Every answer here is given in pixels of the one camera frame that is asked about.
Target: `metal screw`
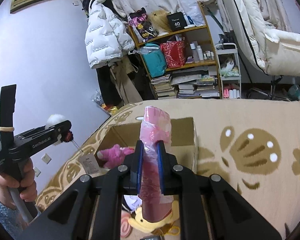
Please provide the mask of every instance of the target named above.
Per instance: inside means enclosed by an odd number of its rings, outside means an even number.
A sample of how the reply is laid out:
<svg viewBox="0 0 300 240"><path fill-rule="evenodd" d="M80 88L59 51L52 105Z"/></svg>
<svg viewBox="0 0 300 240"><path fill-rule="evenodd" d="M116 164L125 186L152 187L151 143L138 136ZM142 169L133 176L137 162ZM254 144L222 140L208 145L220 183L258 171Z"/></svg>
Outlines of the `metal screw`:
<svg viewBox="0 0 300 240"><path fill-rule="evenodd" d="M174 165L174 166L173 166L173 170L174 170L174 171L182 171L182 170L183 170L183 167L182 167L181 165L177 164L177 165Z"/></svg>
<svg viewBox="0 0 300 240"><path fill-rule="evenodd" d="M218 182L221 180L221 177L218 174L211 175L211 179L215 182Z"/></svg>
<svg viewBox="0 0 300 240"><path fill-rule="evenodd" d="M80 177L80 181L81 181L81 182L87 182L87 181L89 181L89 180L90 180L90 176L87 175L87 174L84 174L84 175L82 175L82 176Z"/></svg>
<svg viewBox="0 0 300 240"><path fill-rule="evenodd" d="M120 172L124 172L124 171L126 171L128 169L128 167L126 166L126 165L120 165L119 167L118 167L118 171L120 171Z"/></svg>

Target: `blue sleeve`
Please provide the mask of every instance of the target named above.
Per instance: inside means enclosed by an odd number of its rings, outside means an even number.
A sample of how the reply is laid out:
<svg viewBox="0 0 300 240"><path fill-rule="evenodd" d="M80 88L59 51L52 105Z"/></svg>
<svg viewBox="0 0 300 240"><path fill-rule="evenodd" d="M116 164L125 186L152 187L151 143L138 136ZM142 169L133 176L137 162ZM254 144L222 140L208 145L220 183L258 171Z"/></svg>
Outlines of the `blue sleeve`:
<svg viewBox="0 0 300 240"><path fill-rule="evenodd" d="M17 239L23 231L19 211L17 209L13 210L11 208L8 208L4 206L1 202L0 223L14 239Z"/></svg>

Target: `red bag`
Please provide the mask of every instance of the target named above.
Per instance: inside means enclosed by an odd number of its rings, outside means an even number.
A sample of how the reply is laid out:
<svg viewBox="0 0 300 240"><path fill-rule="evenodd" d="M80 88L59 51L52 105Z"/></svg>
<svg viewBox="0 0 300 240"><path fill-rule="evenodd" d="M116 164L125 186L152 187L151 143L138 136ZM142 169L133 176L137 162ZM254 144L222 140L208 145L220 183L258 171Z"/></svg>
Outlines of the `red bag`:
<svg viewBox="0 0 300 240"><path fill-rule="evenodd" d="M168 41L162 43L160 48L164 54L168 68L182 67L185 62L185 42L184 41Z"/></svg>

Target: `power outlet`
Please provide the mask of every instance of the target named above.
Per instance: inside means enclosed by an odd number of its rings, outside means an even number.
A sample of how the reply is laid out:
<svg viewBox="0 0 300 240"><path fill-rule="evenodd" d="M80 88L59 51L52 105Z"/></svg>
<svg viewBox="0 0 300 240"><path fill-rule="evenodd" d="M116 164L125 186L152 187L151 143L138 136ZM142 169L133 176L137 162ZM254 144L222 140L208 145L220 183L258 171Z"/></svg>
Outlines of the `power outlet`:
<svg viewBox="0 0 300 240"><path fill-rule="evenodd" d="M45 154L42 156L41 158L43 160L44 163L48 164L51 161L51 158L49 155Z"/></svg>
<svg viewBox="0 0 300 240"><path fill-rule="evenodd" d="M34 175L36 177L38 177L40 175L41 171L37 167L34 167L33 169L34 169Z"/></svg>

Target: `hand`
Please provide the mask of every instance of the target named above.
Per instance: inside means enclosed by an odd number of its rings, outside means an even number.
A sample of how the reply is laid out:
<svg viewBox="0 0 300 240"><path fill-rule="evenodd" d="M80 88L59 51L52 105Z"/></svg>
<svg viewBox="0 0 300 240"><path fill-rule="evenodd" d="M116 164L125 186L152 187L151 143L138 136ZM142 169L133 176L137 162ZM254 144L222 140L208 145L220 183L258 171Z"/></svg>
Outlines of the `hand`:
<svg viewBox="0 0 300 240"><path fill-rule="evenodd" d="M29 159L29 161L26 163L23 171L25 173L25 177L20 183L11 176L5 173L0 173L0 202L6 207L12 209L15 208L11 195L8 191L8 187L26 187L26 189L20 193L21 199L25 200L26 202L32 202L37 197L37 184L34 181L34 170L31 159Z"/></svg>

